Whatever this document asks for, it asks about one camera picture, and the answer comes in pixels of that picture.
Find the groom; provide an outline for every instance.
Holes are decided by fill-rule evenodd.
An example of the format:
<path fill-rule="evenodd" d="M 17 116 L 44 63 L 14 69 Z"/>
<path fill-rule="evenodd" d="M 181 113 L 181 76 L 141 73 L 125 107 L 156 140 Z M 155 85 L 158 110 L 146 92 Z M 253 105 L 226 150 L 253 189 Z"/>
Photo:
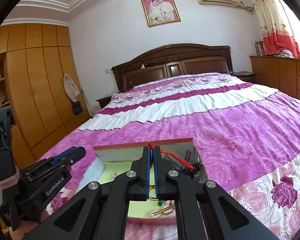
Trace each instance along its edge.
<path fill-rule="evenodd" d="M 174 18 L 174 8 L 169 2 L 165 2 L 164 0 L 158 0 L 160 3 L 160 8 L 164 13 L 164 18 L 166 21 L 172 21 L 175 20 Z"/>

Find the strap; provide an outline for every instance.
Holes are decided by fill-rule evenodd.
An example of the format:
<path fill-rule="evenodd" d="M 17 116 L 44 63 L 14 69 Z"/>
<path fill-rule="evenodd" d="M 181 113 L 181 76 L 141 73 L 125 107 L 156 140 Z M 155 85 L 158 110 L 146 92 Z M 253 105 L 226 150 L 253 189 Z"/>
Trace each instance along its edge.
<path fill-rule="evenodd" d="M 16 168 L 16 173 L 13 176 L 11 176 L 3 181 L 0 181 L 0 188 L 7 189 L 7 188 L 10 188 L 10 187 L 16 185 L 18 183 L 19 178 L 20 178 L 20 173 L 19 173 L 18 168 Z"/>

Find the metal screw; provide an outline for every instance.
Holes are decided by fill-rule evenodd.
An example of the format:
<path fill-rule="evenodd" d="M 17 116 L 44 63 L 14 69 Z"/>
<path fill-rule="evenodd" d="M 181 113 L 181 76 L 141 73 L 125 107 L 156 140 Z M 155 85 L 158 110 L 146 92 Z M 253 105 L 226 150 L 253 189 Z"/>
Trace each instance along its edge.
<path fill-rule="evenodd" d="M 207 185 L 207 187 L 209 187 L 209 188 L 215 188 L 217 184 L 216 184 L 213 180 L 208 180 L 208 181 L 206 182 L 206 185 Z"/>
<path fill-rule="evenodd" d="M 168 172 L 168 174 L 170 177 L 176 177 L 176 176 L 178 176 L 179 173 L 175 170 L 171 170 Z"/>
<path fill-rule="evenodd" d="M 89 183 L 88 187 L 89 187 L 89 189 L 97 189 L 99 187 L 99 184 L 97 182 L 93 181 L 93 182 Z"/>
<path fill-rule="evenodd" d="M 133 178 L 137 175 L 137 173 L 135 171 L 127 171 L 126 175 L 129 177 L 129 178 Z"/>

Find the wedding photo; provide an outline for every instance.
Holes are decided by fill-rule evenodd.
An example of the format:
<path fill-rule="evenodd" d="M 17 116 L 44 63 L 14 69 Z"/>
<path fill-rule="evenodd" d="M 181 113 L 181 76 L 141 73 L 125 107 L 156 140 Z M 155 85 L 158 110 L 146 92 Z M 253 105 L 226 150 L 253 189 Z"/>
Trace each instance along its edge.
<path fill-rule="evenodd" d="M 180 22 L 173 0 L 141 0 L 148 26 Z"/>

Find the curtain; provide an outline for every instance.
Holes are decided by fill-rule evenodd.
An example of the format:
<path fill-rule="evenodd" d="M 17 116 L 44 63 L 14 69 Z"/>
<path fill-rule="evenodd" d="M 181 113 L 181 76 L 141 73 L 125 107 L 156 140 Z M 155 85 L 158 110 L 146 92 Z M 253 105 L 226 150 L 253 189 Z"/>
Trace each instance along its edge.
<path fill-rule="evenodd" d="M 266 53 L 274 55 L 288 49 L 298 58 L 298 44 L 293 37 L 287 16 L 280 12 L 282 6 L 279 0 L 251 1 L 261 24 Z"/>

